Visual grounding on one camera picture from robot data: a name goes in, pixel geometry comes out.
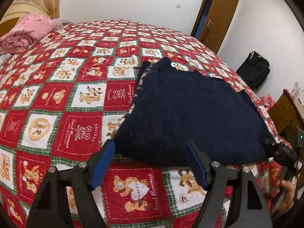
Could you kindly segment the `right hand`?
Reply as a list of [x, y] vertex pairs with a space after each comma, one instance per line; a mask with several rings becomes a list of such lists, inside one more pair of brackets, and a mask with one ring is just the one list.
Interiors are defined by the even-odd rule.
[[283, 189], [286, 191], [286, 195], [278, 207], [278, 215], [283, 215], [289, 211], [294, 204], [296, 185], [291, 181], [278, 179], [275, 182], [273, 191], [271, 193], [272, 198], [276, 197], [276, 195], [279, 193], [280, 187], [283, 187]]

